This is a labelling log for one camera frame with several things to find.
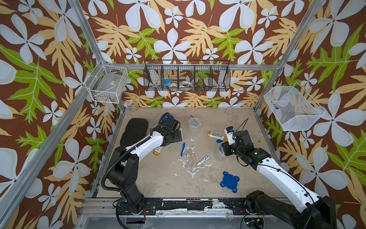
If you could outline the clear plastic cup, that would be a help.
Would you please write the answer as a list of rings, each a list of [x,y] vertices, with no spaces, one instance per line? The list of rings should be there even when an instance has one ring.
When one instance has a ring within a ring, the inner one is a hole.
[[[223,149],[222,143],[218,144],[217,149],[216,149],[216,151],[214,153],[214,158],[218,162],[225,161],[226,155],[224,153],[224,149]]]
[[[195,138],[199,131],[200,131],[200,127],[201,127],[201,120],[196,118],[196,117],[191,117],[189,119],[189,135],[192,138]]]

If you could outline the small toothpaste tube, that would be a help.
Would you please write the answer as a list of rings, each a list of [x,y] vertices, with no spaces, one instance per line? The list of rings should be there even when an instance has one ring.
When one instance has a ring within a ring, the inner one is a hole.
[[[200,166],[203,163],[205,163],[210,157],[209,156],[204,156],[198,163],[197,165]]]

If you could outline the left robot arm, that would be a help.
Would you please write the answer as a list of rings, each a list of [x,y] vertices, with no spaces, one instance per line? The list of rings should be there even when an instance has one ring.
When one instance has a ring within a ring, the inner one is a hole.
[[[180,122],[169,112],[164,113],[158,125],[150,130],[149,135],[130,146],[115,150],[118,153],[117,158],[110,160],[101,180],[102,188],[118,192],[130,212],[140,213],[144,208],[144,195],[136,185],[139,162],[157,147],[182,140]]]

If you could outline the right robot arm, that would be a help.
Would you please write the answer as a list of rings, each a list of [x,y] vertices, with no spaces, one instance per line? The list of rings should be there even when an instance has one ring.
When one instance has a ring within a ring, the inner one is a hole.
[[[321,197],[297,181],[262,148],[255,148],[248,131],[225,129],[223,150],[226,156],[235,155],[243,166],[252,167],[269,179],[290,203],[254,191],[246,196],[248,213],[275,216],[295,229],[335,229],[336,206],[329,197]]]

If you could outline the white bottle right back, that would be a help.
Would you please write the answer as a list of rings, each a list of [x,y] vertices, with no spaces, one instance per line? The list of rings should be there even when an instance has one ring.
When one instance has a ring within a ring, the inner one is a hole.
[[[224,135],[221,135],[221,134],[218,134],[218,133],[215,133],[215,132],[211,132],[211,131],[209,131],[207,133],[207,135],[211,138],[218,139],[218,140],[223,140],[224,141],[224,139],[225,139]]]

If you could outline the white bottle purple label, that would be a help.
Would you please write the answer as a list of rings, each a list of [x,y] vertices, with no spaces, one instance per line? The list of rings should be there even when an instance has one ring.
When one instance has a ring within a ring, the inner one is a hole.
[[[156,156],[159,156],[161,151],[162,151],[162,148],[163,147],[156,147],[154,150],[153,150],[153,154],[156,155]]]

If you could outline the black rubber mat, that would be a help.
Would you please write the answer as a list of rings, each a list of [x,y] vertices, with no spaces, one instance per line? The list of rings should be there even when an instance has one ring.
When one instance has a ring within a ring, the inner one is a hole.
[[[120,147],[126,148],[142,140],[147,133],[148,121],[142,118],[131,119],[120,140]]]

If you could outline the glass jar corner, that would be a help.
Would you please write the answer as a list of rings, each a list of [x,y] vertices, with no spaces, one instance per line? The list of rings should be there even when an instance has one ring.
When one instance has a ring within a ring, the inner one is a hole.
[[[135,112],[139,109],[138,103],[135,100],[130,100],[127,102],[127,108],[130,112]]]

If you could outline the white mesh basket right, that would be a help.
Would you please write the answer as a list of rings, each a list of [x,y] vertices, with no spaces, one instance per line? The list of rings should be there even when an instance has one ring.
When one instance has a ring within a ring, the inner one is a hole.
[[[284,131],[308,131],[325,113],[303,86],[275,86],[264,99]]]

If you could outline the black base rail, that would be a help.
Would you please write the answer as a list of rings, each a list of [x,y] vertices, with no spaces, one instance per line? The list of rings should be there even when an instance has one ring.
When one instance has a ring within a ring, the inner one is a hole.
[[[227,214],[227,215],[264,215],[263,211],[250,210],[246,198],[145,198],[140,212],[122,199],[115,200],[112,206],[119,216],[141,215],[162,216],[167,214]]]

